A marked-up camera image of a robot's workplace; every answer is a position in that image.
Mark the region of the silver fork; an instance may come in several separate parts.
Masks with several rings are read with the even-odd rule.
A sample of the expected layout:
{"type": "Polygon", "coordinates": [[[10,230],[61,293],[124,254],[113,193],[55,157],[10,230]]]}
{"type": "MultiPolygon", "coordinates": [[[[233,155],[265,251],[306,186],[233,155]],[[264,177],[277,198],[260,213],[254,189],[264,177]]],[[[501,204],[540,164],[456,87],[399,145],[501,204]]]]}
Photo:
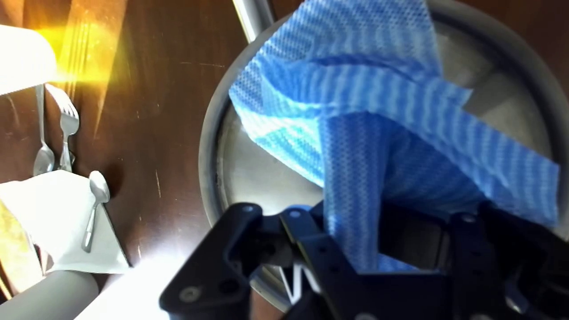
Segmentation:
{"type": "Polygon", "coordinates": [[[60,128],[63,133],[62,152],[59,160],[60,168],[66,172],[72,172],[69,137],[77,134],[79,130],[79,113],[63,89],[59,89],[51,84],[45,84],[45,89],[51,94],[60,109],[60,128]]]}

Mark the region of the white napkin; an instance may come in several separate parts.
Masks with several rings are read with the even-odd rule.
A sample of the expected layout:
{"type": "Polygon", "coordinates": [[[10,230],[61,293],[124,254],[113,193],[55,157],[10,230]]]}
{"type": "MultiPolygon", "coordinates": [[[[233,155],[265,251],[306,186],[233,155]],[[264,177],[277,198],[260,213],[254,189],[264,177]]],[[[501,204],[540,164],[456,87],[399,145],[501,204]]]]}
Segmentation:
{"type": "Polygon", "coordinates": [[[92,249],[81,248],[95,198],[86,177],[64,170],[0,184],[0,201],[52,257],[51,271],[123,274],[129,263],[103,205],[94,223],[92,249]]]}

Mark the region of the blue cloth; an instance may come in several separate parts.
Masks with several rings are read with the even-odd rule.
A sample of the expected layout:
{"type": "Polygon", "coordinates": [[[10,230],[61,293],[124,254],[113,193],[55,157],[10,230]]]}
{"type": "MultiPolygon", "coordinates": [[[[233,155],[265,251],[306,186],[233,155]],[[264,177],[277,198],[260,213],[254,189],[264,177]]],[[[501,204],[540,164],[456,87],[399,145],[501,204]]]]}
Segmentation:
{"type": "Polygon", "coordinates": [[[559,166],[464,111],[470,96],[443,77],[424,0],[306,0],[229,89],[248,136],[323,188],[358,272],[410,269],[380,254],[384,200],[559,221],[559,166]]]}

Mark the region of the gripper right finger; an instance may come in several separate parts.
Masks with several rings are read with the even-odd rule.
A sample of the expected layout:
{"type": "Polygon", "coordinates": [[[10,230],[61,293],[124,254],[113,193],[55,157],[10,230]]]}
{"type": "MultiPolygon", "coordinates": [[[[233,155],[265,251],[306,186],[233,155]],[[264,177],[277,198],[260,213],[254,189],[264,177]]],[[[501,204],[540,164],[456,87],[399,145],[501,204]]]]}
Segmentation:
{"type": "Polygon", "coordinates": [[[453,320],[569,320],[569,243],[484,203],[449,220],[453,320]]]}

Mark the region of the grey cylinder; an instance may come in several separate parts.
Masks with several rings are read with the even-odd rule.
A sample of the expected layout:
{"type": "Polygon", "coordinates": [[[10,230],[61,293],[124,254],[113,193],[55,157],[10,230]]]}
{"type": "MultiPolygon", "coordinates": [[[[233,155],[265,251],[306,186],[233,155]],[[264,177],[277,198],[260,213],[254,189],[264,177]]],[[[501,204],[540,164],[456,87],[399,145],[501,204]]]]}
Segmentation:
{"type": "Polygon", "coordinates": [[[0,320],[75,320],[99,294],[90,273],[55,271],[0,304],[0,320]]]}

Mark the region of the silver spoon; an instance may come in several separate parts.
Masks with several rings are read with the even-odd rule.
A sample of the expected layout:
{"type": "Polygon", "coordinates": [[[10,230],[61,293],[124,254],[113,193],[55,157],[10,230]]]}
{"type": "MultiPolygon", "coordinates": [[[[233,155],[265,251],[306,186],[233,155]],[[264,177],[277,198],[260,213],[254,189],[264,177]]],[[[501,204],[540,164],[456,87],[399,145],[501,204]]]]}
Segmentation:
{"type": "Polygon", "coordinates": [[[45,128],[44,128],[44,112],[45,112],[45,88],[44,84],[39,84],[35,87],[35,97],[37,106],[37,117],[39,125],[40,143],[41,147],[36,154],[34,161],[34,176],[51,172],[55,165],[55,156],[53,151],[49,148],[45,141],[45,128]]]}
{"type": "Polygon", "coordinates": [[[100,204],[107,203],[111,197],[108,183],[99,171],[93,171],[89,174],[89,187],[94,196],[94,203],[81,241],[81,248],[85,253],[91,253],[97,208],[100,204]]]}

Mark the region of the white plate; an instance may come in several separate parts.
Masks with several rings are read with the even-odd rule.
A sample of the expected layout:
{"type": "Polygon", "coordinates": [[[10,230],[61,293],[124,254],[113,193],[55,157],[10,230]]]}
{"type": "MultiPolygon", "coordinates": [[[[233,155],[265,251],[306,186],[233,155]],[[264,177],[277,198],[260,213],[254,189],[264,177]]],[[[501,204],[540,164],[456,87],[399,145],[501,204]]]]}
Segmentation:
{"type": "Polygon", "coordinates": [[[0,96],[52,81],[56,56],[38,32],[0,24],[0,96]]]}

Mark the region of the silver pot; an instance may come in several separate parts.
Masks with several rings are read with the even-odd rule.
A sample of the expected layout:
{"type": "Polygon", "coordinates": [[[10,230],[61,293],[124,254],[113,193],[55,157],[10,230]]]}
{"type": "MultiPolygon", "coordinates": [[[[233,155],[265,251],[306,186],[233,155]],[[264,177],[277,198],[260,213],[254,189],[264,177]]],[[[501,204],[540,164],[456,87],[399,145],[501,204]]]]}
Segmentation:
{"type": "Polygon", "coordinates": [[[275,23],[270,0],[232,0],[248,43],[275,23]]]}

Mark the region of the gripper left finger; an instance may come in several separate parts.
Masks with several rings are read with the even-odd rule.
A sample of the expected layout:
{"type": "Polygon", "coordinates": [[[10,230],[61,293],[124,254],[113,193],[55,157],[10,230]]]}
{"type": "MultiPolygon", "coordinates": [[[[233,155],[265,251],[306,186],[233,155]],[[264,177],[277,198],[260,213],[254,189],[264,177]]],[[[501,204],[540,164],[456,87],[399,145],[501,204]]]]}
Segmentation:
{"type": "Polygon", "coordinates": [[[159,298],[170,320],[248,320],[250,278],[262,264],[285,268],[291,308],[281,320],[356,320],[361,281],[317,224],[321,206],[264,216],[236,203],[215,223],[159,298]]]}

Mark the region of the silver lid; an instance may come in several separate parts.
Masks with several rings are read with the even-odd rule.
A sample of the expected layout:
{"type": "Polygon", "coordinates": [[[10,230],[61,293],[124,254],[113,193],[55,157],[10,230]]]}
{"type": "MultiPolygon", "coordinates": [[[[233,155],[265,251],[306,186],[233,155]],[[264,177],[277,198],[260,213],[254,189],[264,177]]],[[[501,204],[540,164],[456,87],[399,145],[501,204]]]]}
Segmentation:
{"type": "MultiPolygon", "coordinates": [[[[508,27],[465,4],[424,2],[444,79],[471,90],[464,111],[559,166],[559,221],[553,228],[561,237],[569,237],[569,97],[542,59],[508,27]]],[[[291,16],[275,22],[242,51],[209,104],[200,141],[199,176],[212,224],[223,209],[238,202],[255,201],[264,213],[273,215],[286,204],[323,198],[321,186],[248,136],[229,97],[240,72],[291,16]]],[[[408,208],[382,202],[380,254],[410,268],[448,273],[451,258],[441,227],[406,212],[397,216],[395,207],[408,208]]]]}

